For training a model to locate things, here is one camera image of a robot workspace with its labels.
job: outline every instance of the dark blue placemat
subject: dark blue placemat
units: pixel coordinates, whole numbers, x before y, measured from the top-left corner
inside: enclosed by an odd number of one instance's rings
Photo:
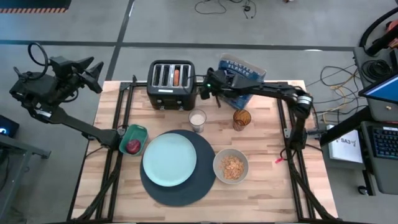
[[[159,203],[169,206],[189,205],[203,198],[209,192],[211,186],[213,186],[216,179],[213,171],[215,153],[206,139],[197,133],[187,130],[174,130],[166,133],[180,134],[193,144],[197,152],[195,170],[193,170],[192,175],[184,183],[174,187],[163,187],[153,183],[148,178],[141,160],[141,182],[148,194]]]

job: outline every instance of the keyboard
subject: keyboard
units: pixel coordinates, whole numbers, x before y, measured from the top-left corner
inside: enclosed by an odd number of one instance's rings
[[[376,157],[398,159],[398,129],[372,127],[373,150]]]

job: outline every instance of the toaster slot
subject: toaster slot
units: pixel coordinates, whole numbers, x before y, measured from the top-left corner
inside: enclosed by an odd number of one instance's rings
[[[167,86],[168,80],[169,80],[169,71],[170,71],[170,65],[164,65],[163,67],[163,79],[162,79],[162,86]]]
[[[188,66],[182,67],[182,86],[188,86]]]
[[[180,85],[180,77],[181,77],[181,66],[176,65],[174,67],[173,86]]]
[[[154,79],[152,86],[158,86],[160,82],[160,72],[162,71],[162,66],[161,65],[156,65],[155,66],[155,72],[154,72]]]

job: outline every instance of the red apple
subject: red apple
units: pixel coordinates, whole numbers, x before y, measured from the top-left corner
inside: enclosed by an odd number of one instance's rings
[[[135,154],[139,152],[140,148],[141,148],[141,142],[139,142],[137,139],[129,141],[126,145],[126,151],[130,154]]]

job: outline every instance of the red tag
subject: red tag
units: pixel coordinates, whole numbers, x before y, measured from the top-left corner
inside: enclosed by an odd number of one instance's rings
[[[275,161],[275,163],[278,164],[278,163],[280,163],[282,160],[284,160],[284,158],[277,159],[277,160]]]

